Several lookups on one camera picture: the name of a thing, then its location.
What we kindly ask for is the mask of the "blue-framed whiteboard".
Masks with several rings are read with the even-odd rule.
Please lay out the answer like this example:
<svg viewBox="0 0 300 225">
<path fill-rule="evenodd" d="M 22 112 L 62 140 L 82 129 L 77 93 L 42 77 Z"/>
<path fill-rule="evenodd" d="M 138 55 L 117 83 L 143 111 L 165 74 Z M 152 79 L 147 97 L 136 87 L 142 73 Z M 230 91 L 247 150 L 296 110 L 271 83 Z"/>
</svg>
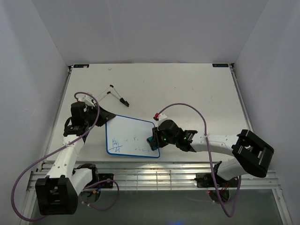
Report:
<svg viewBox="0 0 300 225">
<path fill-rule="evenodd" d="M 151 121 L 116 115 L 105 124 L 106 152 L 114 156 L 159 158 L 160 149 L 151 150 L 147 143 L 154 127 Z"/>
</svg>

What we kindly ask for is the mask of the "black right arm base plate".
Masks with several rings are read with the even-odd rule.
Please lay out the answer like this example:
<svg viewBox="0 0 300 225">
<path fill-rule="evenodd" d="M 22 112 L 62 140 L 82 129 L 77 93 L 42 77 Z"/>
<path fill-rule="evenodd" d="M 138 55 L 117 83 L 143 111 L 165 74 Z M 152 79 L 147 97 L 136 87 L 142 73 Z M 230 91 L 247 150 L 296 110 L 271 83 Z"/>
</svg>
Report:
<svg viewBox="0 0 300 225">
<path fill-rule="evenodd" d="M 215 174 L 216 184 L 218 188 L 236 188 L 238 185 L 238 178 L 224 180 Z M 213 188 L 214 182 L 211 173 L 196 173 L 194 180 L 198 188 Z"/>
</svg>

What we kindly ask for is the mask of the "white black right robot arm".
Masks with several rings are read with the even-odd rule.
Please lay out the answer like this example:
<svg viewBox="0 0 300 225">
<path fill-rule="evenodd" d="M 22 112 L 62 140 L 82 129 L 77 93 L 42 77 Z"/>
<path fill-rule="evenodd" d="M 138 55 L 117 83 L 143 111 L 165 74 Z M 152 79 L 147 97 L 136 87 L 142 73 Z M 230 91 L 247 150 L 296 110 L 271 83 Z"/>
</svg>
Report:
<svg viewBox="0 0 300 225">
<path fill-rule="evenodd" d="M 231 156 L 213 166 L 213 174 L 205 175 L 205 187 L 226 182 L 244 174 L 265 178 L 274 154 L 274 149 L 250 130 L 243 129 L 237 135 L 204 135 L 196 130 L 183 130 L 173 120 L 165 120 L 154 127 L 147 138 L 152 151 L 169 144 L 183 152 L 210 152 Z"/>
</svg>

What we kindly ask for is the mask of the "blue bone-shaped whiteboard eraser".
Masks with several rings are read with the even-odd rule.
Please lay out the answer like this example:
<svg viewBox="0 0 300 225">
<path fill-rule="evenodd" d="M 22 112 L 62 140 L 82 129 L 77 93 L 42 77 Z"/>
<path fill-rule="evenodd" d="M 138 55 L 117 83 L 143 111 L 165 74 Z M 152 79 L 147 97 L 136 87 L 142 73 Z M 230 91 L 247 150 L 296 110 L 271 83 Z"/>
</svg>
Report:
<svg viewBox="0 0 300 225">
<path fill-rule="evenodd" d="M 147 143 L 149 144 L 152 151 L 158 149 L 156 139 L 153 136 L 147 138 Z"/>
</svg>

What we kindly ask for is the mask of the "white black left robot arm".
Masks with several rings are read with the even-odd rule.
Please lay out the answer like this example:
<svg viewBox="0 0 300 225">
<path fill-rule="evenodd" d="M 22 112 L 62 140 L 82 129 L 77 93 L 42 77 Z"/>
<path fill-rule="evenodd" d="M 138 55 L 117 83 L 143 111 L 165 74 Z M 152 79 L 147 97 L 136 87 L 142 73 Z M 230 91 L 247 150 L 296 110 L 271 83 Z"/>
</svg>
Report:
<svg viewBox="0 0 300 225">
<path fill-rule="evenodd" d="M 101 127 L 115 118 L 115 114 L 103 108 L 89 106 L 84 102 L 71 105 L 71 117 L 64 126 L 63 150 L 61 150 L 50 171 L 35 184 L 38 207 L 41 215 L 72 215 L 78 205 L 78 196 L 85 187 L 99 183 L 95 164 L 75 166 L 83 148 L 88 130 L 93 125 Z"/>
</svg>

